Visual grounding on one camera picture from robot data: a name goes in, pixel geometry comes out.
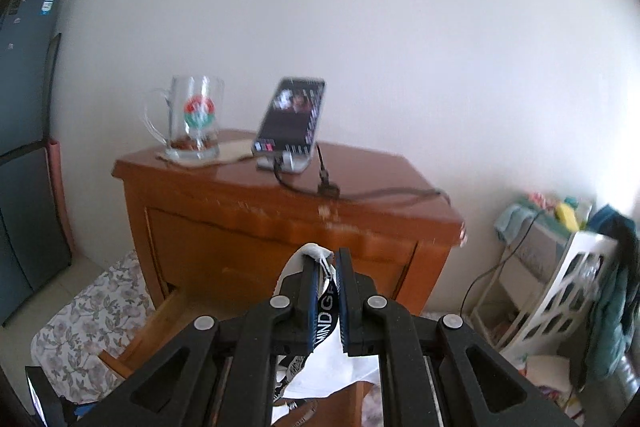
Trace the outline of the white garment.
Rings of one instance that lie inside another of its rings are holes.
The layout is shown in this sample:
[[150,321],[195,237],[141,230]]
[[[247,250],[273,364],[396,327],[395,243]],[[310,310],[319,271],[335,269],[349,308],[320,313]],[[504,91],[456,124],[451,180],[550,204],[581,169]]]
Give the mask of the white garment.
[[373,357],[349,358],[344,353],[288,355],[277,363],[273,401],[327,398],[358,383],[380,384],[380,369]]

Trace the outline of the floral bed sheet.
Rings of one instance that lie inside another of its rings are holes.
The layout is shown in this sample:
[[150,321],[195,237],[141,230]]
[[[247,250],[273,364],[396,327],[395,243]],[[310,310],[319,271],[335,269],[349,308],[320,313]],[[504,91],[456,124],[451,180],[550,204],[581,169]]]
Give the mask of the floral bed sheet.
[[119,357],[154,311],[137,253],[130,251],[32,337],[32,361],[57,395],[78,404],[98,401],[122,382],[99,354]]

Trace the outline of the colourful toy pile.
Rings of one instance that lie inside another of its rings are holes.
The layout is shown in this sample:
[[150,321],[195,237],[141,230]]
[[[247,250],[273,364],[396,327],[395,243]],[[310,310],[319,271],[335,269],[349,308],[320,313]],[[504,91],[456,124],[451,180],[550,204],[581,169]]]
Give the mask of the colourful toy pile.
[[585,411],[570,382],[570,360],[559,355],[527,357],[521,373],[578,426],[585,424]]

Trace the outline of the white dollhouse shelf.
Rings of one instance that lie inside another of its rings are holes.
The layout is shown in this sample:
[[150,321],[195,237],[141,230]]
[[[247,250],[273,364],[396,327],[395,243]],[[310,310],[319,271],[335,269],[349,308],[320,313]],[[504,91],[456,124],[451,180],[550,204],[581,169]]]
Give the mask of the white dollhouse shelf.
[[504,251],[469,312],[472,325],[514,364],[553,355],[585,320],[617,244],[568,231],[529,202],[506,208],[495,230]]

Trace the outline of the wooden nightstand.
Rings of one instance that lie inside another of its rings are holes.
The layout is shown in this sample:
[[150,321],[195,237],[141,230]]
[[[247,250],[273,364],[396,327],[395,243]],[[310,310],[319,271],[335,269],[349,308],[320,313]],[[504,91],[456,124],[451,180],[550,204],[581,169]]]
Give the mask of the wooden nightstand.
[[390,188],[381,199],[320,198],[316,166],[276,179],[254,160],[181,168],[157,150],[118,158],[134,248],[153,303],[171,291],[208,297],[239,314],[267,298],[288,258],[316,243],[352,254],[378,291],[419,313],[451,249],[465,239],[462,217],[401,156],[326,143],[321,162],[346,193]]

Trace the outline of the teal hanging garment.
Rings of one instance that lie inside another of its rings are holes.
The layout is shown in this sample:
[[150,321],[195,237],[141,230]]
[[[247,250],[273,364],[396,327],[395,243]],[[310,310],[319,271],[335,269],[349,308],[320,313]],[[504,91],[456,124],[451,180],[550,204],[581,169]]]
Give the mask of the teal hanging garment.
[[588,320],[584,369],[586,382],[591,383],[612,375],[634,339],[639,311],[639,234],[634,221],[610,205],[593,215],[587,229],[616,242]]

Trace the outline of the pink foam mat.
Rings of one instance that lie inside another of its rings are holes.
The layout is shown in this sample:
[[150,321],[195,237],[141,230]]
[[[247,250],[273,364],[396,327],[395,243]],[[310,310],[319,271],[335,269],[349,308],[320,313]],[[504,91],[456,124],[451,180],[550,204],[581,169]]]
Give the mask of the pink foam mat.
[[47,143],[47,153],[52,194],[55,201],[56,212],[58,213],[58,221],[60,221],[67,245],[70,247],[70,252],[73,256],[76,256],[76,245],[66,208],[60,142],[50,139]]

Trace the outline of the smartphone on nightstand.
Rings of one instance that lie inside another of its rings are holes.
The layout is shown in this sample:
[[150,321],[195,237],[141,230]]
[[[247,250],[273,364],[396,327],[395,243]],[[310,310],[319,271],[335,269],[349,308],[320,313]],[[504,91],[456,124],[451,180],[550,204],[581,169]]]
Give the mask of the smartphone on nightstand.
[[277,85],[253,141],[255,155],[309,156],[316,141],[326,82],[284,77]]

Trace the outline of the glass mug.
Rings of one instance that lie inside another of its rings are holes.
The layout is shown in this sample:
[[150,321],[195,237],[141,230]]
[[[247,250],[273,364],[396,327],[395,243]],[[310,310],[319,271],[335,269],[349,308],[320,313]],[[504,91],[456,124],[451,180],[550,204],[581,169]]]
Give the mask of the glass mug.
[[[157,129],[149,115],[151,96],[157,93],[168,110],[167,132]],[[174,161],[206,161],[219,156],[218,112],[224,99],[224,80],[206,75],[174,76],[168,89],[149,91],[142,121],[150,135]]]

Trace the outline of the dark blue cabinet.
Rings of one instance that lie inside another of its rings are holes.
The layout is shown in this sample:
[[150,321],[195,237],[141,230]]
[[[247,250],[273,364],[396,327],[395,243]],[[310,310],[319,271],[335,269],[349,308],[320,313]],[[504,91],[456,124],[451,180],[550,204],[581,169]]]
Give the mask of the dark blue cabinet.
[[10,0],[1,17],[1,323],[72,262],[50,167],[62,0]]

